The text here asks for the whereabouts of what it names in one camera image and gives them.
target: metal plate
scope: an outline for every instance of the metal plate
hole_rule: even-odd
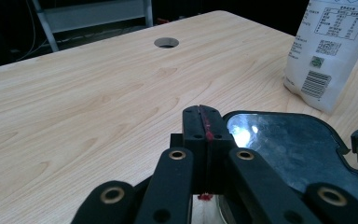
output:
[[[238,147],[257,151],[292,189],[325,182],[358,199],[358,170],[342,157],[349,152],[336,131],[303,114],[234,111],[224,116]]]

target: table grommet hole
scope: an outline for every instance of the table grommet hole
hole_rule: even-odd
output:
[[[161,49],[173,49],[179,45],[179,40],[172,37],[162,37],[155,41],[155,45]]]

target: white bag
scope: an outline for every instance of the white bag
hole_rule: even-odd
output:
[[[284,86],[332,113],[358,60],[358,0],[310,0],[287,57]]]

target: screw hole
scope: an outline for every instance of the screw hole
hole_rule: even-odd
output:
[[[294,211],[286,211],[284,212],[283,216],[288,222],[293,224],[300,224],[304,222],[302,216]]]
[[[239,151],[237,152],[237,157],[242,160],[250,161],[255,157],[255,155],[248,151]]]
[[[165,209],[159,209],[153,215],[153,219],[155,219],[157,223],[165,223],[169,221],[170,218],[171,218],[170,212]]]
[[[170,152],[170,158],[173,160],[179,161],[181,159],[184,159],[185,157],[186,157],[186,154],[184,151],[176,150],[176,151]]]
[[[318,190],[318,195],[325,202],[335,206],[345,206],[348,203],[347,199],[335,189],[321,187]]]
[[[124,189],[119,187],[107,188],[101,194],[101,201],[103,203],[118,203],[124,198]]]

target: wooden table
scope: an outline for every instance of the wooden table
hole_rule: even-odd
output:
[[[160,37],[179,45],[161,49]],[[70,223],[109,180],[150,176],[182,110],[294,112],[348,147],[358,129],[358,63],[333,114],[282,84],[294,38],[224,11],[0,67],[0,223]],[[358,168],[355,156],[346,156]],[[195,203],[194,223],[204,204]]]

